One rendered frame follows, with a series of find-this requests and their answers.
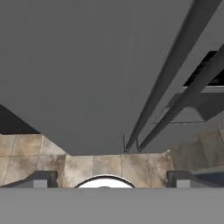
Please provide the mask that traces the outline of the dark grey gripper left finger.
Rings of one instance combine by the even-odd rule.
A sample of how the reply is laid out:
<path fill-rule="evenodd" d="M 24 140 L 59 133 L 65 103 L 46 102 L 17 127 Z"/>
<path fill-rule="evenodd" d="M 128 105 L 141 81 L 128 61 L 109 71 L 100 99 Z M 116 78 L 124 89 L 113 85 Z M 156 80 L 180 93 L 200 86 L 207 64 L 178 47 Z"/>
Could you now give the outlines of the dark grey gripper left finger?
<path fill-rule="evenodd" d="M 57 188 L 57 171 L 35 171 L 27 178 L 3 185 L 3 187 L 19 188 Z"/>

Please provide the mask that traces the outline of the white round thing, black rim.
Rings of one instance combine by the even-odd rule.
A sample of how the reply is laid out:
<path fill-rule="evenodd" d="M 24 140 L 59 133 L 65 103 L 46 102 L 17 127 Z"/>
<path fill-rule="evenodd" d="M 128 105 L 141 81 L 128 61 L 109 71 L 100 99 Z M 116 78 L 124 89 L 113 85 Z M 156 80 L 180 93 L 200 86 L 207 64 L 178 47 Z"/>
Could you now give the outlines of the white round thing, black rim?
<path fill-rule="evenodd" d="M 75 188 L 135 188 L 127 179 L 112 175 L 101 174 L 87 178 L 75 186 Z"/>

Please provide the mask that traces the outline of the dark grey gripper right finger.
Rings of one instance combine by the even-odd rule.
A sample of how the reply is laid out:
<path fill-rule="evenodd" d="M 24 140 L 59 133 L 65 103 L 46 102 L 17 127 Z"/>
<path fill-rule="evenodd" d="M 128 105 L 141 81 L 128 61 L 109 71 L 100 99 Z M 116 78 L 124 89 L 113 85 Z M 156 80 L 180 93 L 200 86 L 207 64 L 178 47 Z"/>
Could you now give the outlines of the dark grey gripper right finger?
<path fill-rule="evenodd" d="M 224 171 L 192 173 L 189 171 L 168 171 L 167 188 L 224 188 Z"/>

